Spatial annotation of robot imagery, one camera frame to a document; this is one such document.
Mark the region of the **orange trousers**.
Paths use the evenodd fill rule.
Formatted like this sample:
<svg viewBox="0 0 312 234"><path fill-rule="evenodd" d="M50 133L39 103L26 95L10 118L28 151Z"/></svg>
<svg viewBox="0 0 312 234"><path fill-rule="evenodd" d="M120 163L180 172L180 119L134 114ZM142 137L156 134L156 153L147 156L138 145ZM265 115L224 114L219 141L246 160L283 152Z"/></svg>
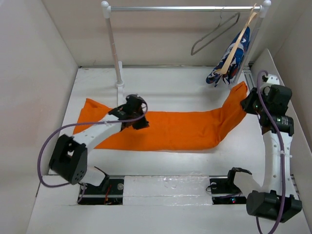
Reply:
<svg viewBox="0 0 312 234"><path fill-rule="evenodd" d="M247 85L233 87L222 107L205 112L153 112L146 118L149 127L132 127L96 144L97 149L127 151L199 151L217 146L245 117L241 101Z"/></svg>

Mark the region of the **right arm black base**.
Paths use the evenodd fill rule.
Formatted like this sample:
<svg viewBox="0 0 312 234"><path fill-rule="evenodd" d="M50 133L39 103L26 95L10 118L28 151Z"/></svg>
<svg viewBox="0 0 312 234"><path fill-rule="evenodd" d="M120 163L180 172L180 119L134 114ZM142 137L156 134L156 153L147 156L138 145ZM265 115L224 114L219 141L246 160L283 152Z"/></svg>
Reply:
<svg viewBox="0 0 312 234"><path fill-rule="evenodd" d="M210 176L206 192L212 196L213 205L243 205L246 197L226 176Z"/></svg>

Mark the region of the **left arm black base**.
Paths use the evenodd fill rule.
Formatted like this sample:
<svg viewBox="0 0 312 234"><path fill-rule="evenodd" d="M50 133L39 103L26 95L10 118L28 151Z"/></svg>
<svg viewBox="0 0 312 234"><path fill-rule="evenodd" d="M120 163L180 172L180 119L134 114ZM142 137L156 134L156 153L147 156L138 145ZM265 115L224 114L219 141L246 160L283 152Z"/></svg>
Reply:
<svg viewBox="0 0 312 234"><path fill-rule="evenodd" d="M96 186L81 184L77 203L79 205L122 205L124 177L112 177L107 189L103 192Z"/></svg>

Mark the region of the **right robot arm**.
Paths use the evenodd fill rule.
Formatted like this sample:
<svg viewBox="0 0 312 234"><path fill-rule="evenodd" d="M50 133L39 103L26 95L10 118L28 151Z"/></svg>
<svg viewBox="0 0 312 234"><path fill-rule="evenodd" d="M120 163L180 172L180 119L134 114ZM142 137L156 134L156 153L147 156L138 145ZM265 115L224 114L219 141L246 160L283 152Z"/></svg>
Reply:
<svg viewBox="0 0 312 234"><path fill-rule="evenodd" d="M234 175L225 180L231 192L240 190L247 198L247 213L285 223L302 210L295 195L290 174L290 147L294 121L286 115L292 91L277 76L262 74L248 96L241 101L243 110L259 117L265 146L263 184L258 184L246 169L233 168Z"/></svg>

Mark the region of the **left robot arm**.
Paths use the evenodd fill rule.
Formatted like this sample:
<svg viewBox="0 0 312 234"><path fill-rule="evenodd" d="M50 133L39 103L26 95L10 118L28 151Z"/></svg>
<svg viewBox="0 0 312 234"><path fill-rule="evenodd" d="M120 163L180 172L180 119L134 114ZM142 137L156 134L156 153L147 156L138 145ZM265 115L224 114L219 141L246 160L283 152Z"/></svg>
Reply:
<svg viewBox="0 0 312 234"><path fill-rule="evenodd" d="M145 100L135 94L126 97L126 103L110 110L98 122L87 122L87 129L68 136L61 135L53 150L49 168L69 184L91 185L97 193L104 193L109 187L109 175L88 166L88 154L101 142L125 128L135 130L147 128Z"/></svg>

